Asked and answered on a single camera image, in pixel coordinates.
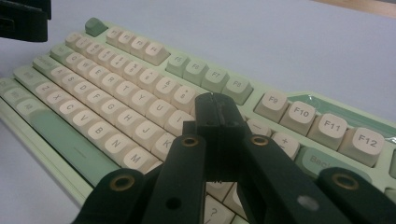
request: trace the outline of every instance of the mint green keycap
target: mint green keycap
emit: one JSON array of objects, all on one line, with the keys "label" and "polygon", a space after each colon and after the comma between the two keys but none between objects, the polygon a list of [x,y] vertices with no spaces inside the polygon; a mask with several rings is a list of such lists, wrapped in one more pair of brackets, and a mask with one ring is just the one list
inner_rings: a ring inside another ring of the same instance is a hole
[{"label": "mint green keycap", "polygon": [[317,177],[323,169],[341,167],[355,172],[370,183],[372,182],[366,173],[312,147],[301,148],[295,161],[306,174],[313,177]]},{"label": "mint green keycap", "polygon": [[34,91],[35,87],[43,82],[49,81],[41,73],[37,72],[32,66],[25,65],[14,70],[15,78],[29,91]]},{"label": "mint green keycap", "polygon": [[39,72],[46,75],[47,77],[50,75],[50,72],[54,68],[59,66],[60,64],[48,55],[38,56],[33,59],[33,68],[37,69]]},{"label": "mint green keycap", "polygon": [[33,128],[92,185],[96,186],[105,175],[120,169],[53,111],[34,114],[30,119]]}]

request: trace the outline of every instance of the function key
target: function key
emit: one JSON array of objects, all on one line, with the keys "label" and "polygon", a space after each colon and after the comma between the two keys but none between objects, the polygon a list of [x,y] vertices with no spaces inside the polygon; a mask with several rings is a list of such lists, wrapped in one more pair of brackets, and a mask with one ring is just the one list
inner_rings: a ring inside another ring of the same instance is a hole
[{"label": "function key", "polygon": [[336,150],[347,130],[347,122],[333,114],[324,114],[315,118],[307,135],[308,138]]},{"label": "function key", "polygon": [[168,59],[168,65],[166,65],[166,71],[176,75],[178,77],[183,77],[184,69],[190,62],[190,58],[187,55],[180,53],[173,53]]},{"label": "function key", "polygon": [[242,77],[231,77],[221,93],[233,98],[237,105],[243,105],[253,92],[250,82]]},{"label": "function key", "polygon": [[280,124],[299,134],[306,135],[314,121],[315,112],[312,105],[296,101],[291,104]]},{"label": "function key", "polygon": [[254,109],[254,112],[278,123],[288,108],[288,105],[288,97],[284,92],[270,90],[264,94]]},{"label": "function key", "polygon": [[366,128],[346,131],[338,152],[367,166],[374,166],[384,146],[384,137]]},{"label": "function key", "polygon": [[123,30],[118,26],[111,27],[106,34],[106,42],[114,47],[117,46],[120,35]]},{"label": "function key", "polygon": [[183,78],[200,86],[207,69],[207,64],[202,61],[190,61],[186,66],[186,70],[184,70]]},{"label": "function key", "polygon": [[145,37],[138,36],[131,43],[131,52],[130,53],[140,59],[143,59],[143,56],[145,54],[145,49],[148,45],[149,45],[149,41]]},{"label": "function key", "polygon": [[131,43],[135,38],[136,36],[133,33],[124,31],[119,37],[118,48],[129,53],[131,51]]},{"label": "function key", "polygon": [[156,42],[150,43],[146,47],[145,53],[146,54],[144,55],[143,59],[146,62],[152,63],[156,66],[165,61],[165,59],[170,54],[162,44]]},{"label": "function key", "polygon": [[206,72],[201,86],[209,91],[221,92],[225,84],[227,84],[228,79],[230,79],[230,76],[226,71],[218,68],[210,68]]}]

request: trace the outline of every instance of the cream keycap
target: cream keycap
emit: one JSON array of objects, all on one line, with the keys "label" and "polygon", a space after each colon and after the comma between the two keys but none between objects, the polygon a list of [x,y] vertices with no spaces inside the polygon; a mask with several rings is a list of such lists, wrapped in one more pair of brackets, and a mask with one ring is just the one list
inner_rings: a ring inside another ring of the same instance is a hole
[{"label": "cream keycap", "polygon": [[282,91],[267,91],[257,104],[254,112],[276,123],[280,121],[288,108],[288,97]]},{"label": "cream keycap", "polygon": [[274,133],[271,137],[286,152],[286,154],[294,160],[300,149],[300,143],[297,139],[286,133]]},{"label": "cream keycap", "polygon": [[260,134],[264,136],[271,136],[271,129],[265,125],[263,122],[256,119],[249,119],[247,121],[247,126],[253,134]]},{"label": "cream keycap", "polygon": [[174,134],[175,136],[181,136],[183,133],[184,121],[191,120],[195,120],[195,118],[182,110],[176,110],[168,119],[168,121],[166,121],[164,128],[166,131]]},{"label": "cream keycap", "polygon": [[231,77],[222,90],[223,94],[232,97],[238,105],[243,105],[252,92],[253,87],[250,82],[242,77]]},{"label": "cream keycap", "polygon": [[143,121],[134,130],[132,138],[142,147],[151,150],[154,143],[165,133],[165,130],[150,120]]},{"label": "cream keycap", "polygon": [[336,150],[347,130],[347,122],[333,114],[323,114],[315,118],[308,138]]},{"label": "cream keycap", "polygon": [[154,144],[151,153],[158,157],[161,161],[165,161],[174,140],[175,137],[172,134],[164,133],[163,136],[161,136]]},{"label": "cream keycap", "polygon": [[138,170],[145,174],[158,159],[142,147],[135,147],[122,160],[121,167]]},{"label": "cream keycap", "polygon": [[113,26],[108,29],[106,34],[106,42],[109,45],[116,47],[118,45],[118,40],[123,30],[118,26]]},{"label": "cream keycap", "polygon": [[152,63],[154,65],[159,65],[162,63],[169,55],[170,53],[166,48],[157,42],[151,42],[145,50],[145,55],[143,59],[146,62]]},{"label": "cream keycap", "polygon": [[374,166],[384,146],[384,137],[366,128],[346,131],[338,152],[367,166]]},{"label": "cream keycap", "polygon": [[135,147],[137,147],[136,142],[122,133],[116,133],[108,138],[102,150],[118,165],[121,165],[125,155]]},{"label": "cream keycap", "polygon": [[286,111],[280,124],[293,131],[306,135],[315,118],[315,108],[312,105],[296,101]]},{"label": "cream keycap", "polygon": [[145,120],[147,119],[141,114],[132,109],[127,109],[117,117],[116,127],[128,136],[132,137],[136,127]]},{"label": "cream keycap", "polygon": [[205,198],[205,224],[229,224],[234,213],[211,196]]},{"label": "cream keycap", "polygon": [[176,111],[176,108],[165,100],[154,101],[146,113],[146,117],[152,120],[154,123],[163,127],[165,122],[168,121],[169,117]]},{"label": "cream keycap", "polygon": [[128,108],[128,106],[113,98],[106,101],[98,112],[105,120],[115,125],[119,114]]},{"label": "cream keycap", "polygon": [[175,94],[175,91],[177,91],[179,86],[180,84],[178,84],[174,79],[170,77],[162,77],[155,86],[154,95],[166,102],[171,102],[172,96]]}]

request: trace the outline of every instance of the keyboard frame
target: keyboard frame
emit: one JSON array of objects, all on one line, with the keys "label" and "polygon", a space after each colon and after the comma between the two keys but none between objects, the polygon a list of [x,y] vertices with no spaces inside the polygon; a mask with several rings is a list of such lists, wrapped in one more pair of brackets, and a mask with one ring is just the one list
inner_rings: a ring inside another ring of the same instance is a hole
[{"label": "keyboard frame", "polygon": [[[111,27],[115,24],[106,22],[106,25]],[[100,34],[97,37],[90,36],[90,38],[96,40],[97,42],[104,44],[106,47],[112,48],[117,53],[127,54],[126,52],[122,51],[121,49],[114,48],[113,46],[106,43],[106,32]],[[164,46],[166,47],[166,49],[168,49],[169,52],[177,51],[180,53],[184,53],[184,52],[182,52],[178,49],[174,49],[170,46],[166,46],[166,45],[164,45]],[[213,63],[202,60],[202,59],[195,57],[193,55],[190,55],[188,53],[185,53],[185,54],[188,55],[192,60],[196,59],[196,60],[201,60],[203,62],[206,62],[209,67],[217,67],[220,69],[224,69],[220,66],[217,66]],[[167,72],[164,72],[167,60],[165,60],[165,62],[161,63],[159,66],[151,65],[150,63],[147,63],[143,60],[137,59],[136,57],[134,57],[134,61],[142,63],[147,68],[152,67],[152,68],[160,71],[160,73],[163,76],[171,76],[171,78],[173,78],[174,80],[176,80],[177,82],[179,82],[182,85],[188,85],[188,86],[193,85],[193,84],[190,84],[190,82],[182,79],[181,77],[176,77],[174,75],[170,75]],[[230,76],[243,77],[243,76],[236,74],[232,71],[229,71],[227,69],[224,69],[224,70],[226,70],[230,74]],[[381,153],[380,157],[378,158],[379,162],[375,165],[374,168],[370,168],[362,163],[354,161],[354,160],[352,160],[352,159],[350,159],[336,151],[329,150],[327,147],[321,145],[320,143],[310,140],[310,139],[306,138],[305,136],[295,133],[294,131],[291,131],[288,128],[285,128],[285,127],[283,127],[269,119],[262,117],[261,115],[256,114],[254,112],[254,108],[256,107],[257,103],[260,101],[260,99],[262,98],[264,93],[268,90],[271,90],[272,88],[263,84],[263,83],[255,82],[252,79],[248,79],[248,80],[250,81],[250,84],[252,85],[254,91],[248,97],[247,101],[244,103],[244,106],[238,106],[240,108],[240,111],[243,113],[243,115],[246,118],[263,120],[269,126],[269,128],[271,128],[271,130],[273,130],[275,132],[287,133],[291,137],[296,138],[299,141],[301,147],[303,147],[303,146],[314,147],[317,150],[324,151],[326,154],[331,155],[332,157],[336,158],[337,160],[343,161],[347,164],[357,167],[358,169],[360,169],[364,173],[366,173],[368,176],[370,176],[370,178],[372,178],[372,180],[374,182],[374,185],[378,189],[380,189],[382,192],[384,192],[384,190],[389,186],[393,186],[396,189],[396,179],[389,175],[389,171],[386,172],[386,174],[388,174],[388,176],[386,176],[384,174],[384,170],[390,168],[391,159],[389,159],[389,158],[392,158],[393,153],[396,148],[396,145],[394,145],[388,141],[385,142],[383,152]],[[197,88],[196,86],[194,87],[194,89],[197,90],[197,92],[199,92],[199,93],[206,92],[204,89]],[[315,96],[315,97],[317,97],[323,101],[326,101],[330,104],[338,105],[346,110],[363,115],[364,117],[366,117],[368,119],[372,119],[372,120],[375,120],[375,121],[381,122],[381,123],[387,123],[389,126],[396,129],[396,124],[393,124],[393,123],[390,124],[390,122],[388,122],[386,120],[376,118],[373,115],[367,114],[363,111],[359,111],[358,109],[353,108],[351,106],[343,105],[339,102],[335,102],[332,99],[318,95],[314,92],[302,91],[302,92],[287,93],[288,97],[307,95],[307,94]],[[78,202],[78,204],[83,204],[85,202],[85,199],[91,193],[92,186],[90,184],[88,184],[85,181],[85,179],[83,177],[81,177],[79,175],[79,173],[77,173],[75,171],[75,169],[73,167],[71,167],[69,165],[69,163],[63,159],[62,156],[60,156],[43,138],[41,138],[41,136],[39,134],[37,134],[35,132],[35,130],[33,130],[33,128],[28,123],[26,123],[1,98],[0,98],[0,119],[3,120],[4,123],[8,126],[8,128],[19,137],[19,139],[35,155],[37,160],[47,168],[47,170],[51,173],[51,175],[53,175],[53,177],[55,177],[55,179],[57,179],[59,181],[59,183]]]}]

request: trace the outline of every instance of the keycap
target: keycap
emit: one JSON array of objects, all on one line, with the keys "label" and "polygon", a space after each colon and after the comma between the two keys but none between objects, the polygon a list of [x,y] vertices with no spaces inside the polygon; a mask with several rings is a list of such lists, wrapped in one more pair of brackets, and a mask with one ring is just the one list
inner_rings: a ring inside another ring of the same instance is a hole
[{"label": "keycap", "polygon": [[336,159],[332,154],[326,154],[312,147],[302,147],[296,157],[296,164],[308,175],[316,178],[320,171],[330,167],[341,167],[355,172],[368,182],[372,182],[370,176],[357,168]]},{"label": "keycap", "polygon": [[117,47],[122,49],[125,52],[129,52],[131,50],[131,43],[135,39],[135,35],[132,32],[124,31],[119,37],[119,42]]},{"label": "keycap", "polygon": [[88,137],[88,130],[91,126],[98,122],[100,117],[90,109],[83,109],[79,111],[72,119],[72,126],[78,129],[84,136]]},{"label": "keycap", "polygon": [[33,128],[87,180],[97,185],[108,173],[120,169],[103,152],[52,111],[31,117]]},{"label": "keycap", "polygon": [[138,170],[145,174],[158,159],[149,154],[142,147],[135,147],[129,151],[123,161],[122,167]]},{"label": "keycap", "polygon": [[206,191],[222,202],[232,186],[232,182],[206,182]]},{"label": "keycap", "polygon": [[139,76],[145,71],[146,69],[143,67],[141,63],[138,62],[129,62],[123,71],[123,77],[126,80],[129,80],[133,83],[137,83]]},{"label": "keycap", "polygon": [[286,154],[294,160],[298,150],[300,149],[300,143],[297,139],[291,137],[286,133],[274,133],[272,139],[286,152]]},{"label": "keycap", "polygon": [[333,114],[324,114],[315,118],[307,137],[336,150],[346,130],[347,122],[344,119]]},{"label": "keycap", "polygon": [[284,92],[269,90],[259,101],[254,112],[274,122],[279,122],[288,105],[288,97]]},{"label": "keycap", "polygon": [[164,133],[153,146],[151,153],[161,161],[165,161],[174,140],[175,137],[172,134]]},{"label": "keycap", "polygon": [[230,79],[230,76],[226,71],[218,68],[209,68],[202,80],[201,86],[209,91],[221,92],[227,84],[228,79]]},{"label": "keycap", "polygon": [[166,71],[178,76],[183,77],[184,69],[190,62],[190,58],[182,53],[173,53],[169,56],[168,64],[166,65]]},{"label": "keycap", "polygon": [[34,98],[27,98],[19,102],[15,108],[28,123],[32,123],[32,118],[34,117],[35,113],[42,113],[49,110],[45,105]]},{"label": "keycap", "polygon": [[71,53],[73,53],[73,50],[71,50],[65,44],[55,45],[50,50],[50,56],[60,63],[65,63],[67,56],[69,56]]},{"label": "keycap", "polygon": [[367,166],[374,166],[382,147],[384,137],[366,128],[353,128],[346,131],[338,152]]},{"label": "keycap", "polygon": [[85,49],[92,43],[91,39],[87,36],[82,36],[78,41],[76,41],[75,51],[84,54]]},{"label": "keycap", "polygon": [[99,148],[104,148],[107,139],[115,133],[117,133],[117,130],[111,124],[100,120],[90,127],[88,138]]},{"label": "keycap", "polygon": [[205,224],[229,224],[234,213],[209,195],[205,198]]},{"label": "keycap", "polygon": [[102,104],[99,113],[104,119],[115,125],[119,114],[128,108],[128,106],[126,106],[119,100],[112,98]]},{"label": "keycap", "polygon": [[306,135],[315,118],[315,108],[303,102],[294,102],[279,122],[281,125]]},{"label": "keycap", "polygon": [[118,165],[121,165],[125,155],[135,147],[137,147],[136,142],[122,133],[116,133],[107,139],[103,151]]},{"label": "keycap", "polygon": [[145,50],[145,55],[143,59],[146,62],[152,63],[154,65],[159,65],[169,56],[169,52],[165,47],[157,42],[151,42]]},{"label": "keycap", "polygon": [[114,47],[117,46],[118,39],[123,30],[118,26],[113,26],[106,33],[106,42]]},{"label": "keycap", "polygon": [[131,99],[129,106],[142,115],[146,115],[156,97],[146,90],[137,91]]},{"label": "keycap", "polygon": [[64,65],[71,70],[76,71],[77,65],[84,59],[85,57],[82,54],[73,52],[69,56],[67,56]]},{"label": "keycap", "polygon": [[389,175],[396,179],[396,151],[393,151],[392,160],[389,168]]},{"label": "keycap", "polygon": [[165,133],[155,123],[145,120],[134,130],[132,138],[144,148],[151,150],[154,143]]},{"label": "keycap", "polygon": [[184,121],[191,121],[195,120],[195,118],[182,111],[182,110],[176,110],[171,117],[166,121],[165,123],[165,130],[174,134],[175,136],[181,136],[183,133],[183,123]]},{"label": "keycap", "polygon": [[81,38],[81,34],[77,32],[70,33],[64,41],[70,49],[76,49],[76,42]]},{"label": "keycap", "polygon": [[122,130],[129,137],[132,137],[135,128],[145,120],[146,118],[136,111],[127,109],[117,117],[116,127]]},{"label": "keycap", "polygon": [[253,92],[250,82],[242,77],[231,77],[221,93],[233,98],[236,104],[243,105]]},{"label": "keycap", "polygon": [[176,111],[176,108],[164,100],[154,101],[148,109],[146,117],[159,126],[163,127],[169,117]]},{"label": "keycap", "polygon": [[186,70],[184,70],[183,78],[200,86],[207,69],[209,67],[202,61],[190,61],[186,66]]},{"label": "keycap", "polygon": [[107,26],[96,18],[90,18],[85,22],[85,32],[91,36],[98,36],[102,32],[107,30]]},{"label": "keycap", "polygon": [[264,136],[271,136],[271,129],[263,122],[256,119],[248,119],[247,126],[253,134],[260,134]]},{"label": "keycap", "polygon": [[146,47],[149,45],[149,41],[143,36],[137,36],[131,44],[131,54],[143,59],[145,55]]},{"label": "keycap", "polygon": [[155,85],[154,95],[165,100],[166,102],[171,102],[172,96],[177,91],[180,84],[178,84],[174,79],[170,77],[162,77]]},{"label": "keycap", "polygon": [[174,105],[176,108],[190,114],[191,109],[195,103],[195,97],[195,89],[188,86],[181,86],[175,92],[171,100],[171,104]]},{"label": "keycap", "polygon": [[247,218],[244,209],[242,208],[241,201],[239,200],[238,194],[236,193],[237,184],[233,184],[227,196],[224,199],[224,205],[231,208],[241,217]]},{"label": "keycap", "polygon": [[122,74],[125,66],[129,63],[129,59],[122,54],[115,56],[110,62],[110,71]]}]

